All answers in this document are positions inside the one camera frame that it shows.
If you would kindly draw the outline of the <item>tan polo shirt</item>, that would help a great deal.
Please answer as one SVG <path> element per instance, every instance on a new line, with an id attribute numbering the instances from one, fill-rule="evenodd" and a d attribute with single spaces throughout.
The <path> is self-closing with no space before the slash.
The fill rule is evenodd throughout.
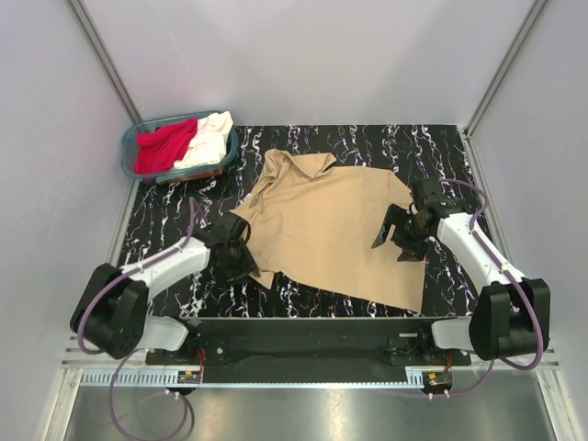
<path id="1" fill-rule="evenodd" d="M 330 153 L 272 149 L 250 195 L 234 209 L 247 220 L 253 279 L 281 273 L 300 284 L 419 312 L 424 262 L 401 262 L 394 243 L 375 246 L 387 208 L 407 208 L 408 187 L 390 170 L 339 165 Z"/>

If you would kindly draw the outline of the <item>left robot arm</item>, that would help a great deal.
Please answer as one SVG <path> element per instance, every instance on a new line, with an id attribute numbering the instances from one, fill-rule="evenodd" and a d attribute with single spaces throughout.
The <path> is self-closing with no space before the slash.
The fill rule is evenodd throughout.
<path id="1" fill-rule="evenodd" d="M 148 306 L 178 281 L 210 267 L 228 282 L 258 269 L 247 247 L 249 222 L 233 213 L 204 228 L 188 225 L 181 239 L 135 264 L 98 266 L 70 319 L 79 348 L 88 355 L 106 353 L 116 360 L 136 350 L 163 350 L 177 363 L 191 362 L 197 326 L 170 316 L 152 316 Z"/>

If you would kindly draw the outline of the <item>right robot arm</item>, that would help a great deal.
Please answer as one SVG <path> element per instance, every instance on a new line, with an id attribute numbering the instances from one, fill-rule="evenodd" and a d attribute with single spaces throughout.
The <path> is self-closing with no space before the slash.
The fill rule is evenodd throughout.
<path id="1" fill-rule="evenodd" d="M 388 206 L 373 243 L 392 241 L 401 250 L 399 261 L 420 262 L 435 239 L 454 255 L 478 294 L 468 318 L 432 323 L 417 341 L 418 356 L 433 365 L 460 350 L 519 370 L 536 368 L 548 349 L 548 284 L 509 262 L 481 229 L 482 211 L 447 196 L 444 183 L 440 178 L 411 183 L 411 203 Z"/>

